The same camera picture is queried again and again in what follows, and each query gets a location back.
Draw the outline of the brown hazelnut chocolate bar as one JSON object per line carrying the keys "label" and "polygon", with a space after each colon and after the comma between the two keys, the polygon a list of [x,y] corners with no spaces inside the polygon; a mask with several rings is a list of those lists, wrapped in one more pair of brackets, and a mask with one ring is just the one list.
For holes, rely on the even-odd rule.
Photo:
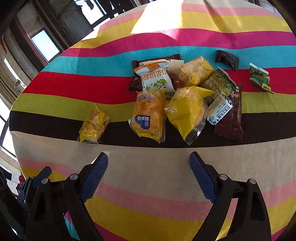
{"label": "brown hazelnut chocolate bar", "polygon": [[217,123],[214,128],[215,135],[242,142],[244,132],[241,128],[242,104],[241,92],[243,86],[238,84],[236,90],[229,96],[233,108]]}

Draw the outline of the yellow snack packet far left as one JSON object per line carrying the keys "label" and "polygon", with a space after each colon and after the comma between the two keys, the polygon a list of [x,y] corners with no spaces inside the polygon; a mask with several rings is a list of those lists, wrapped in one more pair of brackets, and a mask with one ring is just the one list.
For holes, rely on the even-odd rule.
{"label": "yellow snack packet far left", "polygon": [[95,104],[79,130],[77,141],[98,144],[108,124],[109,116]]}

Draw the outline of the white blue milk packet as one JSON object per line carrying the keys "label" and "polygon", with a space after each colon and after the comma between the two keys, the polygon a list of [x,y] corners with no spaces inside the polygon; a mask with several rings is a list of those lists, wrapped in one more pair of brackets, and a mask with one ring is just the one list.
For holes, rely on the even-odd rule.
{"label": "white blue milk packet", "polygon": [[229,97],[220,94],[208,107],[207,121],[216,125],[233,108],[233,103]]}

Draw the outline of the large yellow snack packet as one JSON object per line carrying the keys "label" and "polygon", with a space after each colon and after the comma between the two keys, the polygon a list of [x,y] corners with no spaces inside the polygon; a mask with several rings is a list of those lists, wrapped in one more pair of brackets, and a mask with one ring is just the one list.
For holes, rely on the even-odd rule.
{"label": "large yellow snack packet", "polygon": [[202,87],[178,88],[164,108],[168,120],[188,145],[196,140],[206,124],[206,98],[212,95],[212,90]]}

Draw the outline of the orange bread packet blue heart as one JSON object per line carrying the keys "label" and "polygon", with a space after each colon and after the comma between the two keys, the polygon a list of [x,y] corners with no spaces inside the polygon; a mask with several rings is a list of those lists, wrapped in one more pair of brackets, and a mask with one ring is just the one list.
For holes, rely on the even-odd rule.
{"label": "orange bread packet blue heart", "polygon": [[137,93],[132,117],[128,120],[131,129],[139,136],[162,143],[165,140],[166,98],[161,91]]}

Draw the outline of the green pea packet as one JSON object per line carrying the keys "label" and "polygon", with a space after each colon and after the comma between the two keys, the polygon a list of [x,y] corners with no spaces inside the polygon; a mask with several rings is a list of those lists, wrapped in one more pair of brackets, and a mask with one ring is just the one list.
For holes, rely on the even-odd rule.
{"label": "green pea packet", "polygon": [[214,92],[214,94],[205,98],[208,104],[217,99],[220,94],[224,94],[226,97],[232,95],[237,87],[236,83],[230,78],[228,73],[220,67],[217,67],[215,73],[200,86]]}

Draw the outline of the brown chocolate bar rear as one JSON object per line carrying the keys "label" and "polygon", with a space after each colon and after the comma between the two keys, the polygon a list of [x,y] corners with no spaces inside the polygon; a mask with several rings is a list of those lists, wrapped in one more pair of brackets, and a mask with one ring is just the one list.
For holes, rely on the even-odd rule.
{"label": "brown chocolate bar rear", "polygon": [[142,78],[139,73],[143,73],[142,68],[145,65],[153,64],[153,63],[159,63],[159,62],[168,62],[172,60],[181,60],[181,55],[179,53],[173,54],[170,56],[165,57],[158,57],[158,58],[152,58],[152,59],[145,59],[145,60],[132,60],[132,68],[134,71],[134,77],[129,82],[127,90],[128,91],[142,91]]}

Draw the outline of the yellow bread packet rear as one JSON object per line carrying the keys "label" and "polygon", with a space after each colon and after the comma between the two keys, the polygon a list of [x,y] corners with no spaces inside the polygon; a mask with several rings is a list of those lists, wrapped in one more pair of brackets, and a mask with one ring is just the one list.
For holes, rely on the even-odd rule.
{"label": "yellow bread packet rear", "polygon": [[175,89],[198,86],[215,73],[213,66],[204,58],[194,60],[175,67],[173,70],[173,86]]}

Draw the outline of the small green nut packet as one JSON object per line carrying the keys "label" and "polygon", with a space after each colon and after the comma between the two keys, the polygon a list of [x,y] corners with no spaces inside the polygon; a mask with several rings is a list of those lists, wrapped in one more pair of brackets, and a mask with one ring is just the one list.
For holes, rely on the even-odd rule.
{"label": "small green nut packet", "polygon": [[253,63],[249,64],[250,68],[250,80],[260,86],[263,90],[275,94],[274,91],[271,90],[270,86],[270,76],[269,72],[254,65]]}

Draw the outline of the white ginkgo snack packet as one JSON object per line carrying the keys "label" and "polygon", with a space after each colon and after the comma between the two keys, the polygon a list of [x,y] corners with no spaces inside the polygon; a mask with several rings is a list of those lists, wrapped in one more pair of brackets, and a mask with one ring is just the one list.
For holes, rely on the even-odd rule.
{"label": "white ginkgo snack packet", "polygon": [[139,73],[142,78],[143,91],[162,91],[165,95],[170,96],[175,93],[171,79],[167,73],[170,63],[159,62],[145,65]]}

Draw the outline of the small black snack packet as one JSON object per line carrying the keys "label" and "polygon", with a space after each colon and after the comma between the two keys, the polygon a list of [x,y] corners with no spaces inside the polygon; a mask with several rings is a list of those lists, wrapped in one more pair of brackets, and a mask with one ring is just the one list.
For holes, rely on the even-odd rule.
{"label": "small black snack packet", "polygon": [[235,72],[238,70],[239,58],[232,53],[217,50],[215,56],[215,62],[230,66]]}

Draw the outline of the dark window frame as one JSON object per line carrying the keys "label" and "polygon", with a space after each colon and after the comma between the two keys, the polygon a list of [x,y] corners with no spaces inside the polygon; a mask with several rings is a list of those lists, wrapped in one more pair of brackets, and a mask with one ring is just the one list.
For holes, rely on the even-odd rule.
{"label": "dark window frame", "polygon": [[1,1],[1,101],[11,108],[50,62],[146,1]]}

